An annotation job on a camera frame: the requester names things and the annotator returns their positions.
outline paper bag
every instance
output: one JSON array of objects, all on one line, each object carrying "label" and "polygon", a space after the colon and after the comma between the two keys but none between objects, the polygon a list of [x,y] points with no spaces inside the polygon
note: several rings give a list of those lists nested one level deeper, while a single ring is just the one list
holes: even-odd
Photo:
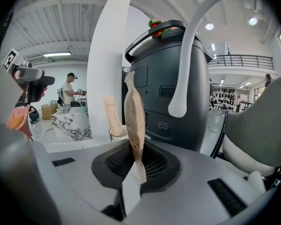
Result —
[{"label": "paper bag", "polygon": [[111,134],[116,137],[125,136],[126,133],[123,131],[122,123],[118,118],[118,110],[114,96],[103,97],[103,102],[105,105],[109,127],[111,128]]},{"label": "paper bag", "polygon": [[124,101],[126,128],[140,183],[146,182],[146,170],[141,161],[145,142],[145,113],[141,96],[134,87],[134,71],[127,74],[125,83],[128,92]]}]

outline railing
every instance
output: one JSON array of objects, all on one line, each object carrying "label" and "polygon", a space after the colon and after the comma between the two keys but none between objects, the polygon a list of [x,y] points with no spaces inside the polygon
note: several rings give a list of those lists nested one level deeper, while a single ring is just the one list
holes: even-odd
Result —
[{"label": "railing", "polygon": [[242,66],[274,69],[273,58],[253,55],[219,55],[208,63],[209,67]]}]

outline person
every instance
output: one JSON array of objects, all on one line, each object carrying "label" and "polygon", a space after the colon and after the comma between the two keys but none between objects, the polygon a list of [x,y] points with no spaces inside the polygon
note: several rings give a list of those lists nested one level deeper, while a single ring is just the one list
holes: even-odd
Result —
[{"label": "person", "polygon": [[38,114],[38,111],[35,109],[34,106],[31,106],[31,105],[29,105],[29,106],[30,106],[29,107],[29,113],[28,113],[29,114],[29,118],[31,119],[31,123],[34,123],[39,118],[39,114]]},{"label": "person", "polygon": [[237,97],[237,104],[236,104],[236,113],[239,113],[239,109],[240,109],[240,96]]},{"label": "person", "polygon": [[268,85],[270,85],[271,82],[272,82],[272,77],[271,77],[271,75],[268,73],[268,74],[266,75],[266,87],[267,87]]},{"label": "person", "polygon": [[75,77],[74,73],[69,73],[67,75],[66,82],[62,85],[62,93],[64,97],[64,104],[66,107],[71,107],[71,102],[74,101],[74,95],[85,95],[86,93],[83,91],[74,92],[72,85],[70,83],[73,83],[74,80],[77,77]]}]

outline bin handle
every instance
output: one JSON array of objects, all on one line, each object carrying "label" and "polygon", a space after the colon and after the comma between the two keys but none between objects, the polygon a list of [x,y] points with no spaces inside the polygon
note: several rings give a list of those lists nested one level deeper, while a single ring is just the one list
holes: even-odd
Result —
[{"label": "bin handle", "polygon": [[142,41],[144,41],[145,39],[147,39],[148,37],[157,33],[160,30],[164,30],[166,28],[171,28],[171,27],[176,27],[176,28],[180,28],[182,30],[185,30],[186,29],[186,23],[184,23],[182,21],[179,21],[179,20],[169,20],[169,21],[163,22],[163,23],[149,29],[148,31],[144,32],[137,39],[135,39],[125,50],[126,60],[131,63],[132,55],[130,55],[129,53],[133,48],[135,48]]}]

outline cardboard box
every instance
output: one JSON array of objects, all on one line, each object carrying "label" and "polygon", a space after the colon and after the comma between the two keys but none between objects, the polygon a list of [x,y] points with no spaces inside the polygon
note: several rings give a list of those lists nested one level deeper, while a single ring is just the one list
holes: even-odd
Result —
[{"label": "cardboard box", "polygon": [[51,115],[56,113],[57,103],[42,105],[43,120],[51,120]]}]

